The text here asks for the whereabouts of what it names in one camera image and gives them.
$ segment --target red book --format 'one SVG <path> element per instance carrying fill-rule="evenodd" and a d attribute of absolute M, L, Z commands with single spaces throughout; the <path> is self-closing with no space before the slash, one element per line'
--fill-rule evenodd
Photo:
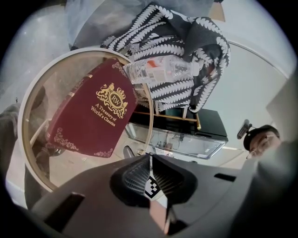
<path fill-rule="evenodd" d="M 66 96 L 47 130 L 50 144 L 108 158 L 137 105 L 120 62 L 111 58 L 94 68 Z"/>

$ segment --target clear plastic container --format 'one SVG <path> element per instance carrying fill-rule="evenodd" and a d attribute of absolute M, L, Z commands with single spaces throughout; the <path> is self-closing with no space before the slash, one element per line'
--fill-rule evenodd
<path fill-rule="evenodd" d="M 157 56 L 125 65 L 132 84 L 175 82 L 198 75 L 199 65 L 188 63 L 175 55 Z"/>

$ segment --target eyeglasses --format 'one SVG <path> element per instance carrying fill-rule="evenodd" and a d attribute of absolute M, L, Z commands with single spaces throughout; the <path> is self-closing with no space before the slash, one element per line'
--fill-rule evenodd
<path fill-rule="evenodd" d="M 258 142 L 257 148 L 249 153 L 246 159 L 251 159 L 258 155 L 262 155 L 262 153 L 271 146 L 273 135 L 265 136 Z"/>

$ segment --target black cap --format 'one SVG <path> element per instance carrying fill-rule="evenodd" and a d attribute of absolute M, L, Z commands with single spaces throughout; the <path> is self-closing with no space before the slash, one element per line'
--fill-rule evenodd
<path fill-rule="evenodd" d="M 273 132 L 279 138 L 278 130 L 275 129 L 274 127 L 272 127 L 271 125 L 264 125 L 259 128 L 253 129 L 253 130 L 247 132 L 247 134 L 244 138 L 244 141 L 243 141 L 244 148 L 247 151 L 250 150 L 251 140 L 261 132 Z"/>

